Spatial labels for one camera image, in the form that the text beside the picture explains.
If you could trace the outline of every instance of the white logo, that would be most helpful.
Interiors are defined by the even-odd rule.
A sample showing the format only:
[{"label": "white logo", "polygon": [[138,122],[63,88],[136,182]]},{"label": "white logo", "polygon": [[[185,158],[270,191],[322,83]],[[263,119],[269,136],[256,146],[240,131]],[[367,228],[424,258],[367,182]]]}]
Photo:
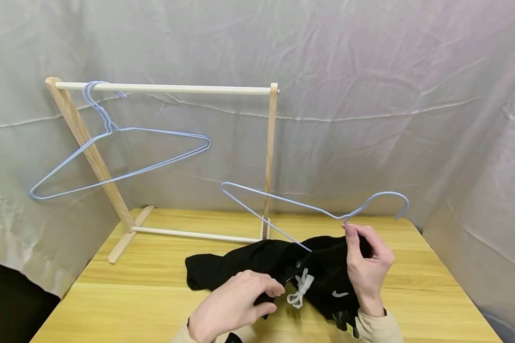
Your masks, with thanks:
[{"label": "white logo", "polygon": [[332,292],[332,296],[334,296],[336,298],[341,298],[342,296],[346,296],[346,295],[349,295],[349,293],[338,293],[336,291]]}]

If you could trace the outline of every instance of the drawstring knot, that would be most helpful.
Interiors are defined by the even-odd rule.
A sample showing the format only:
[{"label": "drawstring knot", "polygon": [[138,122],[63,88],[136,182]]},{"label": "drawstring knot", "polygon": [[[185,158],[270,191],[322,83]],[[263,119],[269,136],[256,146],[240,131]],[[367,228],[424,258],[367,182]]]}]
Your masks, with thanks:
[{"label": "drawstring knot", "polygon": [[311,287],[313,280],[315,280],[315,277],[308,275],[307,272],[308,269],[305,268],[301,277],[296,275],[295,279],[298,281],[298,291],[286,297],[287,302],[298,310],[303,306],[303,296],[308,291],[309,287]]}]

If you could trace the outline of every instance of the right hand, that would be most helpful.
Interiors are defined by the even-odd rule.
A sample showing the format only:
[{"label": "right hand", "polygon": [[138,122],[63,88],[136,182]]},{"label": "right hand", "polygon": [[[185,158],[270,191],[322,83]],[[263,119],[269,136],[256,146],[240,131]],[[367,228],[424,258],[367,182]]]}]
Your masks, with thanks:
[{"label": "right hand", "polygon": [[[342,224],[347,241],[347,275],[359,299],[361,310],[370,317],[385,315],[380,289],[387,271],[395,261],[391,248],[369,226]],[[359,234],[372,246],[372,257],[363,258]]]}]

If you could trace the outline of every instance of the wrist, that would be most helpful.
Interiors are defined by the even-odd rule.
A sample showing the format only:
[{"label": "wrist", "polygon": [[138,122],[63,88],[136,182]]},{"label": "wrist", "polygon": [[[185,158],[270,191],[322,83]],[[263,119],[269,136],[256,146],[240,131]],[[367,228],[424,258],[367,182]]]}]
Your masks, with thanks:
[{"label": "wrist", "polygon": [[190,315],[187,322],[189,336],[198,343],[213,343],[217,335],[209,328],[209,323],[200,320],[198,314]]},{"label": "wrist", "polygon": [[370,317],[377,318],[385,316],[383,301],[381,301],[380,293],[369,296],[361,296],[357,294],[357,297],[359,299],[362,313],[369,315]]}]

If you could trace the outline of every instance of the table surface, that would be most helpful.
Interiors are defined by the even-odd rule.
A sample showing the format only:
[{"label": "table surface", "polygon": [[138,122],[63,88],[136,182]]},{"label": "table surface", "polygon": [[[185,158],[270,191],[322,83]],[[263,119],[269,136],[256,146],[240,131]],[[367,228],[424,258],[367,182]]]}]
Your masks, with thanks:
[{"label": "table surface", "polygon": [[[135,218],[139,212],[131,213]],[[323,215],[271,217],[275,225],[301,241],[343,234],[340,221]],[[412,223],[366,216],[351,222],[372,225],[393,249],[395,264],[385,278],[382,295],[406,343],[501,342]],[[259,219],[243,212],[155,209],[143,226],[245,237],[258,237],[260,231]],[[117,225],[33,342],[170,342],[208,294],[186,285],[185,257],[224,255],[242,246],[139,233],[119,262],[109,264],[107,256],[124,230],[124,224]],[[273,230],[271,238],[284,236]],[[276,299],[278,310],[267,321],[260,319],[253,326],[257,338],[252,342],[352,341],[311,304],[304,302],[301,310],[295,310],[285,298]]]}]

